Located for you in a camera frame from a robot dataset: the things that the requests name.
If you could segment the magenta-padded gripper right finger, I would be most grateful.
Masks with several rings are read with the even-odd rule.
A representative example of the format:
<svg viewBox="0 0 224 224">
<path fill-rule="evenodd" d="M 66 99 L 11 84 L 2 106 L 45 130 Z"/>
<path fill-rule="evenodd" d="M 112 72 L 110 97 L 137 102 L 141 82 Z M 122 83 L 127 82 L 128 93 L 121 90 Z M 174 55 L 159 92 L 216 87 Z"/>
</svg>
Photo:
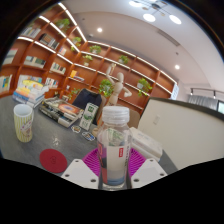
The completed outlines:
<svg viewBox="0 0 224 224">
<path fill-rule="evenodd" d="M 167 175 L 154 158 L 146 159 L 135 149 L 130 151 L 128 174 L 132 189 L 141 188 Z"/>
</svg>

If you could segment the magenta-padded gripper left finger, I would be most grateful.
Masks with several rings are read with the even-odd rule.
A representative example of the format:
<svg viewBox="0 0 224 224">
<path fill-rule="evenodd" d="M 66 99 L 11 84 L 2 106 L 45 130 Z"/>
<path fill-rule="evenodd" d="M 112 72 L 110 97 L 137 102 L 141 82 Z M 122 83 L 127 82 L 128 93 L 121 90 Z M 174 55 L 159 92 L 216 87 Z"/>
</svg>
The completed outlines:
<svg viewBox="0 0 224 224">
<path fill-rule="evenodd" d="M 94 149 L 82 159 L 74 159 L 62 178 L 84 188 L 97 189 L 99 185 L 100 164 L 97 150 Z"/>
</svg>

